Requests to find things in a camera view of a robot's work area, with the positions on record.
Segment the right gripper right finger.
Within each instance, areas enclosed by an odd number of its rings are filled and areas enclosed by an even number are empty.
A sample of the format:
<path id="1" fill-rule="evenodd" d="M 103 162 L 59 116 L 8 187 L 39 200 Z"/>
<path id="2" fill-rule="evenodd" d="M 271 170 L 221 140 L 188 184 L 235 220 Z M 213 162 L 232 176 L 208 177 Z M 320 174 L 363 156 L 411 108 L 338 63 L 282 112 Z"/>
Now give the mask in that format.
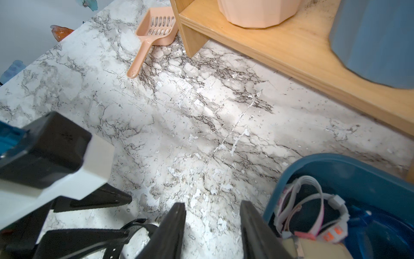
<path id="1" fill-rule="evenodd" d="M 241 202 L 240 222 L 245 259 L 291 258 L 252 202 L 246 200 Z"/>

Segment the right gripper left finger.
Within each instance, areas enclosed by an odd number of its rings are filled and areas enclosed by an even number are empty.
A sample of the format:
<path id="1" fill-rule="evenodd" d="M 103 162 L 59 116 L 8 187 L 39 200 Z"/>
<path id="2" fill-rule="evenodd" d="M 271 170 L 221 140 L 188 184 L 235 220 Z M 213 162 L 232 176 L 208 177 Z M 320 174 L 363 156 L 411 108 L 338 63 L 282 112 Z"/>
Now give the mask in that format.
<path id="1" fill-rule="evenodd" d="M 180 259 L 185 219 L 185 204 L 175 203 L 136 259 Z"/>

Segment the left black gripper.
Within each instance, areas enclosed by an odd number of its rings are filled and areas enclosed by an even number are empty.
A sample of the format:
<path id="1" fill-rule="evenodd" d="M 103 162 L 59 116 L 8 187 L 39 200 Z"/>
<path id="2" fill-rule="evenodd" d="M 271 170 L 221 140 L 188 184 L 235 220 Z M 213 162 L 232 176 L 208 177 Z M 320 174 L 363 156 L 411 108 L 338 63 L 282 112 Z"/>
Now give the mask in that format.
<path id="1" fill-rule="evenodd" d="M 52 208 L 55 213 L 128 205 L 132 196 L 106 183 L 81 200 L 60 196 L 1 230 L 2 259 L 80 259 L 117 246 L 129 231 L 116 229 L 61 229 L 37 240 Z"/>

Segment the beige watch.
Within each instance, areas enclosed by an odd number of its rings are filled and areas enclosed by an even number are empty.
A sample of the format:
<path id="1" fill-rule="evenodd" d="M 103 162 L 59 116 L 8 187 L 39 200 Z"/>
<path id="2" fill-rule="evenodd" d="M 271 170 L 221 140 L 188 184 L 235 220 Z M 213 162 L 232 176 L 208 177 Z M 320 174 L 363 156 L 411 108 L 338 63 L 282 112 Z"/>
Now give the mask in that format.
<path id="1" fill-rule="evenodd" d="M 331 244 L 292 236 L 281 241 L 294 259 L 353 259 L 341 244 Z"/>

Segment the white orange watch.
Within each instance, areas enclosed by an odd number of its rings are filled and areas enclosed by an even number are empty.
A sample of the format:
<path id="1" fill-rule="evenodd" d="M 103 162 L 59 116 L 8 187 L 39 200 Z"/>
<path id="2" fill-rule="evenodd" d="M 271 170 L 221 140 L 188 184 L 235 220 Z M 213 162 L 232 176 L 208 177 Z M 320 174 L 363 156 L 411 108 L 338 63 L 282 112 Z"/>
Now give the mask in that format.
<path id="1" fill-rule="evenodd" d="M 348 236 L 348 221 L 350 215 L 345 200 L 338 195 L 323 193 L 323 198 L 334 210 L 340 213 L 337 220 L 325 223 L 321 227 L 321 232 L 317 235 L 317 241 L 328 243 L 340 243 Z"/>

